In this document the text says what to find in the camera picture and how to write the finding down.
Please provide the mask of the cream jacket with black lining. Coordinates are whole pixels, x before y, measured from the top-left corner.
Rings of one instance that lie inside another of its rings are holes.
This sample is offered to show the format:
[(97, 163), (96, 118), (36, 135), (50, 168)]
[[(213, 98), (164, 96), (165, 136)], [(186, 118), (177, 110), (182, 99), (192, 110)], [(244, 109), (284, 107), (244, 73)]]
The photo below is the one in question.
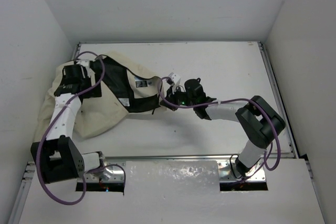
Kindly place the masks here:
[(116, 51), (104, 55), (102, 95), (84, 99), (76, 115), (74, 129), (82, 138), (110, 130), (128, 114), (149, 114), (160, 106), (159, 76)]

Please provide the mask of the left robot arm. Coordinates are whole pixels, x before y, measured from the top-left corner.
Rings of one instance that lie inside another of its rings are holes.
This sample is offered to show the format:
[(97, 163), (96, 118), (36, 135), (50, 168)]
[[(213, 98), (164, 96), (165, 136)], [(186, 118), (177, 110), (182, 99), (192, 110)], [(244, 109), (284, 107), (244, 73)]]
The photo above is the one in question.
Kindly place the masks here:
[(81, 154), (72, 141), (76, 115), (84, 99), (102, 96), (102, 78), (91, 71), (93, 64), (94, 61), (76, 60), (63, 67), (44, 141), (31, 146), (46, 184), (79, 178), (101, 165), (101, 152)]

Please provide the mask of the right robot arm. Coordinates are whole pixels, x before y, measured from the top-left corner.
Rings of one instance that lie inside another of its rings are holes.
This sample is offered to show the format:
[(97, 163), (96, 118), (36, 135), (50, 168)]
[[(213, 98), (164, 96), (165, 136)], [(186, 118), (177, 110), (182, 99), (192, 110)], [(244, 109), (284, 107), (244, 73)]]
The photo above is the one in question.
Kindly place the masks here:
[(200, 78), (186, 80), (183, 87), (180, 80), (174, 73), (161, 78), (161, 106), (172, 111), (193, 109), (202, 120), (237, 122), (247, 135), (248, 141), (235, 159), (234, 175), (245, 178), (261, 158), (268, 158), (273, 143), (280, 144), (278, 136), (286, 127), (285, 121), (261, 96), (220, 101), (206, 95)]

